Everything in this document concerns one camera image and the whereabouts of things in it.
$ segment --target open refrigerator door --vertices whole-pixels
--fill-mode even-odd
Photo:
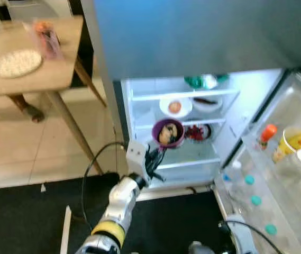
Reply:
[[[278,131],[266,150],[261,150],[257,138],[267,124],[274,124]],[[281,161],[276,159],[285,130],[290,126],[301,127],[300,73],[288,76],[258,121],[243,133],[243,145],[215,179],[214,193],[225,218],[229,214],[241,214],[284,253],[296,254],[301,253],[301,175],[288,168],[287,176],[293,181],[286,185],[286,176],[278,170],[280,163],[292,153]],[[234,174],[234,166],[240,174],[236,181],[231,181],[225,175]],[[254,237],[254,240],[260,253],[275,253],[261,238]]]

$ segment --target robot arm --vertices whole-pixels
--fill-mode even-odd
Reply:
[[[126,154],[130,174],[112,188],[106,211],[76,254],[120,254],[141,189],[152,177],[164,180],[154,173],[164,154],[165,150],[149,152],[143,144],[130,141]]]

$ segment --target tiled floor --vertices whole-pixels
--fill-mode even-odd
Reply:
[[[101,80],[95,78],[94,84],[104,95]],[[90,90],[71,89],[62,97],[94,153],[115,140],[109,110],[103,109]],[[41,108],[46,119],[32,123],[7,97],[0,97],[0,187],[81,177],[89,160],[63,119],[44,95],[27,94],[25,98]],[[119,172],[126,170],[124,151],[117,150],[118,163],[115,152],[111,148],[99,157],[104,171],[116,171],[116,165]]]

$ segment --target round white plate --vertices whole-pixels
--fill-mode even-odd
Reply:
[[[171,113],[169,111],[169,104],[172,102],[179,102],[181,103],[181,110],[177,113]],[[189,98],[178,98],[178,99],[161,99],[160,100],[160,109],[161,111],[173,118],[182,118],[186,115],[188,115],[192,109],[193,109],[193,104],[191,103],[191,100]]]
[[[36,70],[42,62],[41,55],[31,49],[16,50],[0,57],[0,77],[16,78]]]

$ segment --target crisper drawer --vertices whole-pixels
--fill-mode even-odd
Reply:
[[[150,189],[168,189],[206,185],[214,180],[220,164],[218,162],[186,167],[157,169],[156,173],[166,179],[165,182],[153,178]]]

